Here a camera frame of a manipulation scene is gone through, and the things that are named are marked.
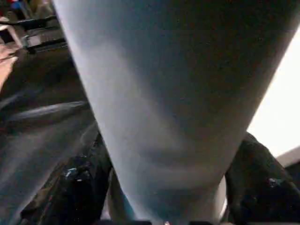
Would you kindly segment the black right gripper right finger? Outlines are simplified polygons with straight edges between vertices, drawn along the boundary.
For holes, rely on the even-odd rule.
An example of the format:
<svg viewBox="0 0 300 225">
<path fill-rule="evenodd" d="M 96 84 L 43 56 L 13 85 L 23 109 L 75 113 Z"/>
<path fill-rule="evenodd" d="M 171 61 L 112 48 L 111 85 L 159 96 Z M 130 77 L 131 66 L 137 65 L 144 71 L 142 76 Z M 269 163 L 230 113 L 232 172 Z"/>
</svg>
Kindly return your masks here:
<svg viewBox="0 0 300 225">
<path fill-rule="evenodd" d="M 300 190 L 287 170 L 250 133 L 225 173 L 229 222 L 299 223 Z"/>
</svg>

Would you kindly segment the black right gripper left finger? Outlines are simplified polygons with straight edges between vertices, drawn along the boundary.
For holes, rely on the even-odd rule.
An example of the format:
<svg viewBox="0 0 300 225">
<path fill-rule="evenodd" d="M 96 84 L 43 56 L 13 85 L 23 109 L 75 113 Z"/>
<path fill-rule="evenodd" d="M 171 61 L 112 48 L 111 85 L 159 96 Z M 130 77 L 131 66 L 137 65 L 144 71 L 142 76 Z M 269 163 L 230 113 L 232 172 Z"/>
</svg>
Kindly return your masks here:
<svg viewBox="0 0 300 225">
<path fill-rule="evenodd" d="M 79 152 L 55 166 L 22 210 L 23 225 L 92 225 L 99 220 L 112 164 L 97 127 L 81 141 Z"/>
</svg>

